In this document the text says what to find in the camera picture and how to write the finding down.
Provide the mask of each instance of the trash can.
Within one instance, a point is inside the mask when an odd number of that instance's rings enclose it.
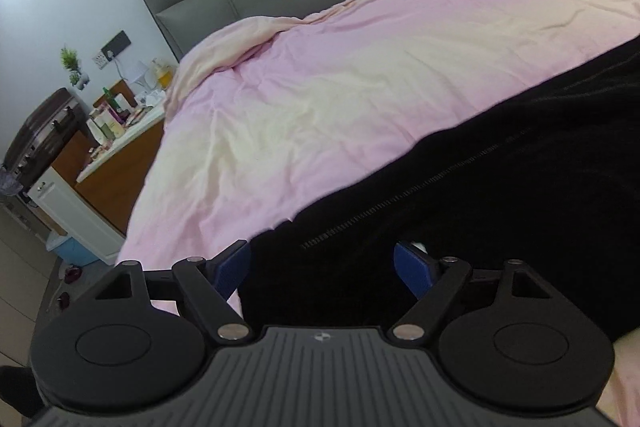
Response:
[[[98,258],[70,235],[51,232],[47,239],[47,251],[52,251],[69,264],[86,266]]]

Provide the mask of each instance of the white lamp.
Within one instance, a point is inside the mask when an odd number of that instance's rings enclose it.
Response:
[[[146,83],[145,75],[149,70],[142,62],[137,61],[135,65],[127,71],[127,84],[139,84],[145,91],[151,91],[153,87]]]

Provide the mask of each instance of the potted plant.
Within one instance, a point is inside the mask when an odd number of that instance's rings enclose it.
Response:
[[[78,60],[78,52],[70,50],[64,46],[60,50],[60,61],[62,67],[69,72],[69,82],[79,90],[83,90],[84,86],[89,83],[89,76],[80,70],[80,60]]]

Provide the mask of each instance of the bottle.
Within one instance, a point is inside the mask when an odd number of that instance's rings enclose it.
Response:
[[[120,138],[124,134],[124,127],[121,126],[120,122],[115,119],[114,111],[111,107],[105,107],[104,110],[100,113],[100,118],[102,121],[107,124],[107,127],[113,133],[113,136],[116,138]]]
[[[129,118],[130,112],[118,105],[116,99],[113,98],[113,93],[111,93],[109,89],[103,87],[102,91],[104,92],[104,99],[107,101],[107,103],[115,113],[116,120],[118,120],[120,124],[124,124],[127,121],[127,118]]]
[[[107,145],[107,137],[104,135],[104,133],[101,131],[100,127],[98,127],[98,124],[95,123],[94,120],[90,118],[86,121],[86,125],[98,144]]]
[[[157,58],[154,58],[151,61],[151,67],[156,74],[156,79],[158,83],[162,86],[162,89],[166,89],[171,84],[171,81],[174,79],[174,72],[171,69],[171,66],[167,64],[163,64]]]
[[[91,111],[91,117],[94,119],[95,124],[98,126],[98,129],[102,131],[108,141],[114,141],[116,139],[116,137],[113,136],[111,129],[109,129],[109,126],[104,123],[101,111],[99,109],[94,109],[93,111]]]

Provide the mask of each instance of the cable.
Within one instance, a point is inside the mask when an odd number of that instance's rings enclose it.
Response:
[[[120,63],[118,62],[118,58],[113,54],[113,52],[111,50],[109,50],[107,52],[107,56],[111,60],[113,60],[113,63],[116,65],[116,69],[118,70],[118,74],[120,75],[121,79],[128,82],[128,79],[124,78],[124,75],[120,71]]]

